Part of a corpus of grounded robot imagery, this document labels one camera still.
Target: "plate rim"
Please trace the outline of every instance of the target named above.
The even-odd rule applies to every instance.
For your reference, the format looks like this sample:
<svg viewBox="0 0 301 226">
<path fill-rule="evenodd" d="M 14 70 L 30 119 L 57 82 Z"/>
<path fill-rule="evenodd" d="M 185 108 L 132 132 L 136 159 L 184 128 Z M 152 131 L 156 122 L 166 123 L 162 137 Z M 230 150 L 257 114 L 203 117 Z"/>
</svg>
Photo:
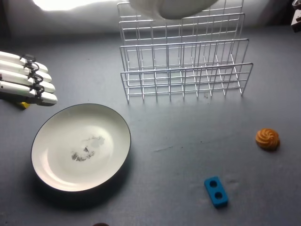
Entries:
<svg viewBox="0 0 301 226">
<path fill-rule="evenodd" d="M 128 147 L 127 156 L 125 157 L 123 163 L 121 164 L 121 166 L 119 167 L 119 169 L 118 169 L 118 170 L 117 170 L 117 171 L 116 171 L 109 179 L 107 179 L 106 181 L 102 182 L 101 184 L 98 184 L 98 185 L 93 186 L 93 187 L 88 188 L 88 189 L 80 189 L 80 190 L 75 190 L 75 191 L 67 191 L 67 190 L 62 190 L 62 189 L 59 189 L 59 188 L 57 188 L 57 187 L 53 187 L 53 186 L 49 185 L 48 183 L 46 183 L 46 182 L 38 175 L 37 171 L 36 171 L 35 168 L 34 168 L 33 161 L 32 161 L 32 150 L 33 150 L 33 144 L 34 144 L 34 141 L 36 140 L 39 131 L 41 130 L 41 128 L 42 128 L 42 127 L 43 127 L 43 126 L 44 126 L 44 125 L 45 125 L 52 117 L 54 117 L 55 115 L 59 114 L 60 112 L 66 110 L 66 109 L 68 109 L 68 108 L 75 107 L 75 106 L 79 106 L 79 105 L 99 105 L 99 106 L 102 106 L 102 107 L 107 107 L 107 108 L 113 110 L 114 112 L 116 112 L 116 113 L 122 118 L 122 120 L 126 123 L 126 125 L 127 125 L 127 129 L 128 129 L 129 135 L 130 135 L 130 145 L 129 145 L 129 147 Z M 62 110 L 60 110 L 60 111 L 58 111 L 58 112 L 55 113 L 54 115 L 52 115 L 49 119 L 47 119 L 47 120 L 43 123 L 43 125 L 39 128 L 38 132 L 37 132 L 36 135 L 34 136 L 34 139 L 33 139 L 33 142 L 32 142 L 32 147 L 31 147 L 31 162 L 32 162 L 32 167 L 33 167 L 33 170 L 34 170 L 35 174 L 36 174 L 36 175 L 39 177 L 39 179 L 40 179 L 44 184 L 46 184 L 47 186 L 49 186 L 49 187 L 51 187 L 51 188 L 53 188 L 53 189 L 55 189 L 55 190 L 62 191 L 62 192 L 70 192 L 70 193 L 83 192 L 83 191 L 88 191 L 88 190 L 94 189 L 94 188 L 96 188 L 96 187 L 99 187 L 99 186 L 105 184 L 105 183 L 106 183 L 107 181 L 109 181 L 111 178 L 113 178 L 113 177 L 117 174 L 117 172 L 121 169 L 121 167 L 123 166 L 123 164 L 125 163 L 125 161 L 127 160 L 128 155 L 129 155 L 130 150 L 131 150 L 131 145 L 132 145 L 132 135 L 131 135 L 131 130 L 130 130 L 130 127 L 128 126 L 128 124 L 127 124 L 127 121 L 122 117 L 121 114 L 119 114 L 119 113 L 118 113 L 117 111 L 115 111 L 114 109 L 112 109 L 112 108 L 110 108 L 110 107 L 108 107 L 108 106 L 105 106 L 105 105 L 95 104 L 95 103 L 83 103 L 83 104 L 72 105 L 72 106 L 66 107 L 66 108 L 64 108 L 64 109 L 62 109 Z"/>
</svg>

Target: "bright light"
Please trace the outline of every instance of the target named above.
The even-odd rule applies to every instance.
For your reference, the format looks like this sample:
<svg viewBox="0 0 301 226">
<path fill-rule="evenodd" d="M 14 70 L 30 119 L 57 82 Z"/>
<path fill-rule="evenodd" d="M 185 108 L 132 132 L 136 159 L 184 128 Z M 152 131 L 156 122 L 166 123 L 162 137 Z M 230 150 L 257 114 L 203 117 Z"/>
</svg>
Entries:
<svg viewBox="0 0 301 226">
<path fill-rule="evenodd" d="M 78 6 L 88 5 L 101 1 L 117 1 L 117 0 L 33 0 L 42 10 L 70 10 Z"/>
</svg>

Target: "yellow object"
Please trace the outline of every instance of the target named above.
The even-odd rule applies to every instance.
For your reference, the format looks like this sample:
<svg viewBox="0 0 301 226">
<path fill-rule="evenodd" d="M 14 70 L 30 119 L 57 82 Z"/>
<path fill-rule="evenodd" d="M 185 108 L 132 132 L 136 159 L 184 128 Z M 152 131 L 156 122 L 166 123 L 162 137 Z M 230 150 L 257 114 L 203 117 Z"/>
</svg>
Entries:
<svg viewBox="0 0 301 226">
<path fill-rule="evenodd" d="M 279 135 L 273 129 L 263 128 L 259 130 L 255 139 L 259 147 L 267 150 L 276 150 L 280 145 Z"/>
<path fill-rule="evenodd" d="M 18 103 L 22 108 L 26 109 L 30 106 L 30 104 L 26 103 L 26 102 L 21 102 L 21 103 Z"/>
</svg>

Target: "metal wire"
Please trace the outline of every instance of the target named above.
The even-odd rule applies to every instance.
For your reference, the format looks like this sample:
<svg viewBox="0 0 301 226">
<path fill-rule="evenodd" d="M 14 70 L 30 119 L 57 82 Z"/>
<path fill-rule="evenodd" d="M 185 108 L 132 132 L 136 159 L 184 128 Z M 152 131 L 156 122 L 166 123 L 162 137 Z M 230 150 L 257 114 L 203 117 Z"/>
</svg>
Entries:
<svg viewBox="0 0 301 226">
<path fill-rule="evenodd" d="M 244 63 L 248 39 L 240 39 L 244 0 L 219 0 L 178 21 L 154 21 L 119 3 L 120 74 L 130 96 L 238 89 L 243 95 L 253 64 Z"/>
</svg>

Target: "plate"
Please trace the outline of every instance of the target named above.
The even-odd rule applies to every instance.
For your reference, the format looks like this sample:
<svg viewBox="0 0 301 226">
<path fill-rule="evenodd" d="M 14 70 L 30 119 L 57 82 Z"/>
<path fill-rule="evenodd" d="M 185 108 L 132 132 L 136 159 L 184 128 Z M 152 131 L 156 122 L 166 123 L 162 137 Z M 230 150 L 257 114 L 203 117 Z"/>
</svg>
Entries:
<svg viewBox="0 0 301 226">
<path fill-rule="evenodd" d="M 130 146 L 129 127 L 116 111 L 97 104 L 75 105 L 39 129 L 32 144 L 32 164 L 49 186 L 84 191 L 110 179 Z"/>
</svg>

